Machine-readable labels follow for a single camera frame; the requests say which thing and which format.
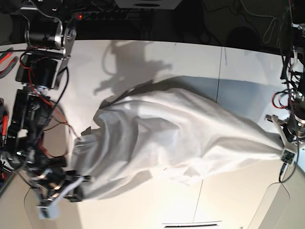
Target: metal bracket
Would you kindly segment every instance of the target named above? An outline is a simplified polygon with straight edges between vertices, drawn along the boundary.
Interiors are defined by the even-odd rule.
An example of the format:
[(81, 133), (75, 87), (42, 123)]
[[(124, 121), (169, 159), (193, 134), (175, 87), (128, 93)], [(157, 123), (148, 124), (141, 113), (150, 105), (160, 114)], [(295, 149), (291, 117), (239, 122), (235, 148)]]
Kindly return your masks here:
[[(75, 19), (71, 19), (66, 26), (65, 33), (63, 36), (63, 60), (59, 67), (59, 72), (68, 66), (68, 62), (70, 59), (70, 54), (72, 52), (72, 47), (76, 38), (76, 30), (75, 30)], [(59, 88), (59, 84), (61, 82), (63, 72), (58, 74), (55, 79), (54, 89), (57, 90)]]
[(273, 115), (273, 116), (266, 115), (266, 119), (274, 123), (274, 125), (282, 139), (284, 147), (283, 147), (283, 151), (282, 151), (281, 160), (286, 164), (289, 164), (289, 165), (292, 164), (294, 157), (297, 153), (297, 146), (292, 144), (291, 142), (287, 141), (287, 138), (281, 127), (281, 125), (283, 125), (285, 122), (278, 119), (278, 117), (276, 115)]

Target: white table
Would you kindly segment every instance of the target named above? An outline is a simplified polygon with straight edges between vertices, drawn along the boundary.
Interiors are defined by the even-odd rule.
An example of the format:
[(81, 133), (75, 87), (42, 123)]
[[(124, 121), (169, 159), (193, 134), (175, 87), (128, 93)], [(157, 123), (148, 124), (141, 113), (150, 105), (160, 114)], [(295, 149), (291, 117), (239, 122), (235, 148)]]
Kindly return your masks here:
[[(14, 45), (15, 49), (24, 47)], [(76, 41), (69, 62), (70, 83), (61, 106), (80, 134), (91, 125), (104, 99), (149, 80), (174, 78), (202, 90), (226, 109), (251, 118), (265, 130), (272, 130), (264, 116), (286, 115), (271, 107), (272, 94), (282, 88), (281, 66), (278, 56), (213, 46)], [(14, 81), (16, 71), (17, 67), (0, 80), (0, 97), (10, 109), (16, 89), (21, 88)], [(52, 98), (59, 96), (64, 82), (65, 77), (58, 91), (50, 91)], [(226, 229), (247, 228), (268, 186), (276, 182), (280, 166), (279, 161), (262, 162), (191, 187), (156, 179), (116, 198), (79, 203), (79, 217), (86, 229), (155, 229), (161, 228), (162, 223), (218, 220), (224, 222)], [(58, 228), (72, 218), (64, 209)]]

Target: white fabric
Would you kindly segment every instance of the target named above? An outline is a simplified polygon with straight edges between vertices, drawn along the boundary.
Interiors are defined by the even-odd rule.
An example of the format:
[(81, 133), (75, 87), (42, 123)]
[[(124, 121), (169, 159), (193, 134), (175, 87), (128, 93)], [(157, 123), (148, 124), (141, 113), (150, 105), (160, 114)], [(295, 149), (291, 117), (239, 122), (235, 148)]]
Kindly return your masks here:
[(154, 176), (190, 184), (282, 152), (257, 124), (183, 89), (125, 97), (99, 109), (92, 128), (71, 162), (95, 177), (82, 185), (85, 198), (110, 198)]

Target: black cable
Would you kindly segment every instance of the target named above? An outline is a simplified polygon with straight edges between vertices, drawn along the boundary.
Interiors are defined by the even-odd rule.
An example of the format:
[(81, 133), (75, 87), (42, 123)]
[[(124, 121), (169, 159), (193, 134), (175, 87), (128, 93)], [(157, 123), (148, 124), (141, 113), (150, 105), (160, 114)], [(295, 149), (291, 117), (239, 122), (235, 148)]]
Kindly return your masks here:
[(287, 89), (282, 90), (282, 91), (280, 91), (280, 92), (276, 92), (276, 93), (273, 95), (273, 98), (272, 98), (271, 102), (272, 102), (272, 105), (273, 105), (275, 108), (280, 108), (280, 107), (278, 107), (277, 105), (275, 105), (275, 98), (276, 98), (276, 96), (279, 95), (279, 94), (288, 94)]
[[(41, 96), (42, 97), (44, 97), (44, 99), (46, 99), (47, 101), (49, 101), (49, 102), (52, 102), (52, 103), (56, 103), (55, 101), (53, 101), (53, 100), (51, 100), (51, 99), (49, 99), (49, 98), (47, 98), (46, 96), (44, 96), (43, 94), (42, 94), (42, 92), (41, 91), (39, 91), (40, 92), (40, 94), (41, 94)], [(59, 110), (60, 110), (60, 112), (64, 115), (64, 111), (63, 111), (63, 109), (60, 107), (60, 106), (57, 106), (58, 108), (59, 108)], [(52, 118), (57, 122), (57, 123), (59, 123), (59, 124), (64, 124), (64, 125), (67, 125), (68, 127), (69, 127), (69, 129), (71, 129), (72, 130), (72, 132), (74, 133), (74, 135), (78, 138), (78, 135), (76, 134), (76, 131), (74, 130), (74, 128), (73, 128), (73, 126), (71, 126), (68, 122), (61, 122), (61, 121), (59, 121), (56, 117), (54, 117), (54, 116), (52, 116)]]
[(281, 94), (281, 95), (280, 95), (280, 98), (279, 98), (279, 101), (278, 101), (278, 102), (279, 102), (279, 104), (280, 104), (281, 107), (285, 107), (285, 106), (281, 103), (281, 100), (282, 100), (282, 98), (283, 98), (286, 94), (288, 94), (288, 93), (284, 93), (284, 94)]
[(23, 164), (22, 164), (19, 168), (13, 170), (13, 172), (16, 172), (16, 173), (17, 173), (17, 172), (19, 172), (21, 169), (23, 169), (23, 168), (26, 166), (26, 164), (27, 164), (27, 162), (28, 162), (28, 160), (29, 160), (29, 158), (30, 158), (30, 152), (31, 152), (31, 150), (37, 146), (39, 140), (40, 140), (41, 137), (42, 137), (43, 129), (44, 129), (45, 127), (47, 127), (47, 125), (49, 124), (49, 122), (50, 122), (50, 120), (51, 120), (51, 118), (52, 118), (52, 114), (53, 114), (55, 108), (57, 107), (58, 103), (59, 103), (60, 100), (62, 99), (62, 97), (63, 97), (63, 95), (64, 95), (64, 93), (65, 93), (65, 91), (66, 91), (66, 89), (67, 89), (68, 83), (69, 83), (69, 70), (68, 70), (68, 67), (63, 68), (61, 71), (59, 71), (59, 72), (57, 73), (57, 75), (59, 75), (59, 74), (61, 74), (61, 73), (64, 72), (64, 71), (67, 72), (67, 81), (66, 81), (66, 84), (65, 84), (65, 86), (64, 86), (64, 88), (63, 88), (63, 91), (61, 92), (61, 94), (60, 94), (58, 100), (56, 101), (56, 103), (54, 104), (53, 108), (52, 108), (51, 111), (49, 112), (47, 118), (45, 119), (45, 122), (44, 122), (44, 124), (43, 124), (42, 129), (37, 133), (36, 138), (34, 139), (32, 145), (30, 145), (29, 148), (27, 149), (27, 155), (26, 155), (26, 158), (25, 158)]
[[(284, 72), (284, 78), (285, 78), (286, 82), (288, 82), (288, 77), (287, 77), (286, 72)], [(292, 117), (294, 119), (295, 132), (297, 133), (297, 132), (299, 132), (300, 127), (298, 126), (297, 121), (295, 119), (295, 109), (294, 109), (294, 104), (293, 104), (293, 101), (292, 101), (292, 91), (289, 88), (289, 84), (287, 83), (286, 85), (287, 85), (287, 90), (288, 90), (288, 96), (289, 96), (288, 101), (289, 101), (289, 105), (290, 105), (290, 108), (291, 108), (291, 114), (292, 114)], [(280, 175), (279, 175), (279, 178), (278, 178), (278, 181), (279, 181), (280, 184), (285, 183), (288, 180), (290, 180), (290, 178), (294, 175), (294, 173), (296, 171), (296, 168), (297, 168), (297, 165), (298, 165), (298, 162), (299, 162), (299, 156), (300, 156), (300, 138), (298, 136), (296, 136), (296, 147), (297, 147), (297, 152), (296, 152), (296, 160), (295, 160), (295, 164), (294, 164), (294, 169), (293, 169), (292, 173), (289, 175), (289, 177), (287, 177), (285, 180), (281, 180), (281, 176), (282, 176), (283, 172), (282, 171), (280, 172)]]
[(59, 123), (55, 124), (54, 126), (48, 128), (48, 129), (44, 129), (43, 131), (48, 131), (48, 130), (54, 129), (55, 127), (59, 126), (60, 124), (65, 124), (65, 123), (59, 122)]
[(83, 8), (74, 9), (74, 10), (71, 10), (70, 12), (71, 12), (71, 13), (74, 13), (74, 12), (77, 12), (77, 11), (84, 11), (84, 10), (86, 10), (86, 9), (88, 9), (88, 7), (83, 7)]
[[(52, 99), (50, 99), (50, 98), (48, 98), (48, 97), (46, 97), (43, 93), (42, 93), (42, 91), (40, 91), (39, 90), (39, 88), (38, 87), (36, 87), (36, 89), (37, 89), (37, 91), (40, 93), (40, 96), (41, 97), (43, 97), (45, 100), (47, 100), (48, 102), (52, 102), (52, 103), (56, 103), (54, 100), (52, 100)], [(62, 115), (63, 116), (65, 116), (64, 115), (64, 111), (63, 111), (63, 109), (60, 107), (60, 106), (57, 106), (58, 107), (58, 109), (60, 110), (60, 112), (62, 113)], [(59, 121), (57, 118), (55, 118), (54, 116), (52, 116), (52, 118), (56, 121), (56, 122), (58, 122), (58, 123), (61, 123), (61, 121)]]
[(36, 188), (35, 186), (31, 185), (18, 171), (16, 173), (19, 175), (19, 177), (23, 180), (24, 183), (26, 183), (31, 188)]
[(242, 15), (242, 16), (244, 17), (244, 20), (245, 20), (249, 25), (251, 25), (251, 26), (254, 28), (256, 34), (257, 34), (257, 35), (259, 36), (259, 38), (260, 38), (260, 34), (259, 34), (259, 32), (258, 32), (258, 29), (257, 29), (257, 28), (247, 19), (247, 17), (245, 16), (245, 14), (241, 12), (241, 10), (243, 9), (242, 4), (240, 4), (239, 6), (237, 6), (237, 8), (235, 8), (235, 3), (236, 3), (237, 1), (238, 1), (238, 0), (234, 0), (234, 3), (233, 3), (234, 9), (237, 10), (237, 13), (234, 13), (234, 12), (231, 10), (231, 8), (230, 8), (229, 6), (222, 6), (222, 7), (216, 8), (216, 9), (214, 9), (214, 10), (208, 10), (207, 7), (205, 6), (205, 4), (204, 4), (203, 1), (202, 1), (202, 5), (203, 5), (205, 11), (207, 11), (208, 13), (216, 12), (216, 11), (219, 11), (219, 10), (222, 10), (222, 9), (228, 9), (228, 10), (230, 11), (230, 13), (231, 13), (232, 15), (234, 15), (234, 16)]
[(9, 43), (10, 41), (2, 42), (0, 45), (4, 45), (5, 43)]
[(8, 52), (26, 52), (27, 49), (16, 49), (11, 51), (0, 51), (0, 53), (8, 53)]
[[(202, 4), (202, 6), (204, 7), (204, 9), (207, 11), (207, 8), (205, 7), (205, 4), (204, 4), (204, 2), (201, 0), (201, 4)], [(202, 29), (203, 29), (203, 31), (201, 32), (201, 34), (203, 33), (203, 32), (205, 32), (206, 33), (206, 35), (208, 36), (208, 41), (207, 42), (203, 42), (202, 40), (201, 40), (201, 38), (200, 38), (200, 36), (201, 36), (201, 34), (199, 35), (199, 39), (200, 39), (200, 41), (203, 43), (203, 44), (209, 44), (210, 43), (210, 41), (211, 41), (211, 38), (214, 38), (214, 40), (215, 41), (217, 41), (217, 43), (220, 45), (220, 46), (222, 46), (222, 44), (221, 44), (221, 42), (214, 36), (214, 34), (212, 34), (209, 30), (208, 30), (208, 28), (207, 28), (207, 26), (206, 26), (206, 24), (205, 24), (205, 22), (204, 22), (204, 10), (202, 11), (202, 14), (203, 14), (203, 24), (202, 24)]]

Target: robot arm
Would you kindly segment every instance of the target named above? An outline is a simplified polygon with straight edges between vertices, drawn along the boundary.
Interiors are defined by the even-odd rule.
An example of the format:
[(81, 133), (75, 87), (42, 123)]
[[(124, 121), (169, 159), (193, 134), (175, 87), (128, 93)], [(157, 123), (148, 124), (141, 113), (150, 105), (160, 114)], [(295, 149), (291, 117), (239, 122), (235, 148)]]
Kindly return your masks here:
[[(288, 181), (296, 170), (299, 160), (300, 145), (305, 140), (305, 78), (303, 72), (295, 72), (294, 66), (298, 60), (304, 65), (305, 62), (305, 5), (300, 0), (293, 1), (294, 7), (291, 11), (291, 23), (289, 24), (288, 32), (291, 34), (289, 40), (287, 53), (283, 59), (283, 69), (281, 80), (283, 80), (287, 89), (285, 93), (288, 94), (288, 106), (286, 109), (289, 112), (289, 117), (286, 120), (280, 120), (277, 116), (267, 115), (266, 119), (273, 122), (280, 134), (284, 149), (282, 153), (283, 166), (280, 171), (279, 182), (284, 183)], [(295, 167), (285, 181), (281, 180), (281, 175), (284, 173), (287, 165), (295, 161)]]
[[(28, 20), (25, 33), (28, 47), (20, 57), (20, 67), (16, 76), (16, 81), (24, 87), (17, 91), (11, 125), (7, 130), (4, 144), (4, 157), (13, 170), (2, 163), (1, 167), (12, 173), (26, 171), (30, 177), (29, 184), (40, 198), (40, 216), (53, 219), (58, 214), (57, 202), (61, 198), (71, 202), (82, 201), (79, 185), (90, 180), (90, 177), (78, 175), (76, 171), (64, 171), (63, 168), (67, 166), (66, 158), (49, 158), (41, 146), (44, 129), (64, 92), (53, 104), (44, 91), (57, 90), (64, 72), (67, 72), (68, 83), (67, 64), (76, 30), (74, 19), (61, 1), (31, 2), (31, 9), (34, 10), (31, 13), (28, 6), (15, 12)], [(6, 9), (10, 11), (12, 7), (7, 6)], [(61, 53), (42, 49), (56, 49)], [(26, 131), (25, 136), (19, 136), (21, 130)]]

